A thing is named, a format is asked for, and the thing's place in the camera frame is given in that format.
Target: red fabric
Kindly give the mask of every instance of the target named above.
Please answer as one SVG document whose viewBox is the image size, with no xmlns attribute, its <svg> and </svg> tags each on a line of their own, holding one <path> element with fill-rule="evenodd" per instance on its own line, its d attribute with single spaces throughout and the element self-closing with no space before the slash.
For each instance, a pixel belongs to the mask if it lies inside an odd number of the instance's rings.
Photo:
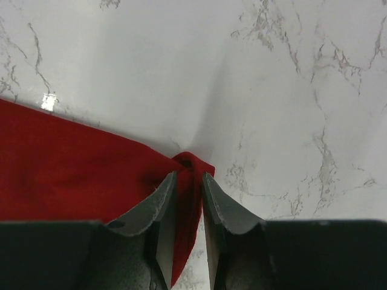
<svg viewBox="0 0 387 290">
<path fill-rule="evenodd" d="M 178 172 L 172 284 L 194 246 L 199 187 L 211 165 L 0 100 L 0 220 L 109 222 Z"/>
</svg>

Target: red cloth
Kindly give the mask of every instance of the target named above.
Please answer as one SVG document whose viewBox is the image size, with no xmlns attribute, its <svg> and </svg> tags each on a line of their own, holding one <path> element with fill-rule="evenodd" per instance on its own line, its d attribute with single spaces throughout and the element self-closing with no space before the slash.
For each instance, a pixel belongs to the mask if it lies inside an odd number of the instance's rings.
<svg viewBox="0 0 387 290">
<path fill-rule="evenodd" d="M 0 220 L 109 222 L 178 172 L 172 284 L 195 243 L 200 184 L 211 165 L 0 100 Z"/>
</svg>

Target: black plastic part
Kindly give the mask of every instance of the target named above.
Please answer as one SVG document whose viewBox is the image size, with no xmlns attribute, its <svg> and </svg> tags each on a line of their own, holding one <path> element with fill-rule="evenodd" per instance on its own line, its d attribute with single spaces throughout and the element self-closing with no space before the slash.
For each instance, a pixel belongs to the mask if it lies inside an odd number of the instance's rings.
<svg viewBox="0 0 387 290">
<path fill-rule="evenodd" d="M 264 221 L 203 178 L 211 290 L 387 289 L 387 224 Z"/>
<path fill-rule="evenodd" d="M 0 289 L 171 288 L 177 174 L 108 226 L 0 223 Z"/>
</svg>

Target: marble countertop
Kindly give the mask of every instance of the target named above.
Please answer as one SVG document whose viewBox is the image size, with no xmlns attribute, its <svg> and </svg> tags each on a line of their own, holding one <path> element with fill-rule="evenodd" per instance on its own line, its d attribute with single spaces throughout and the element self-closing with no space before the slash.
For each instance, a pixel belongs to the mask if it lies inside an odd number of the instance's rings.
<svg viewBox="0 0 387 290">
<path fill-rule="evenodd" d="M 387 219 L 386 0 L 3 0 L 0 94 L 189 150 L 264 219 Z M 174 289 L 208 289 L 203 223 Z"/>
</svg>

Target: red towel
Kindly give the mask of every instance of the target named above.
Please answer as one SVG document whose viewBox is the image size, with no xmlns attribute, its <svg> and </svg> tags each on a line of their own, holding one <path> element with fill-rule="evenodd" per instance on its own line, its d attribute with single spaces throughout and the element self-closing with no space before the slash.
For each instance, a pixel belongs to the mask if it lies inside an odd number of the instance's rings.
<svg viewBox="0 0 387 290">
<path fill-rule="evenodd" d="M 178 172 L 172 284 L 195 243 L 200 183 L 211 165 L 0 100 L 0 221 L 109 222 Z"/>
</svg>

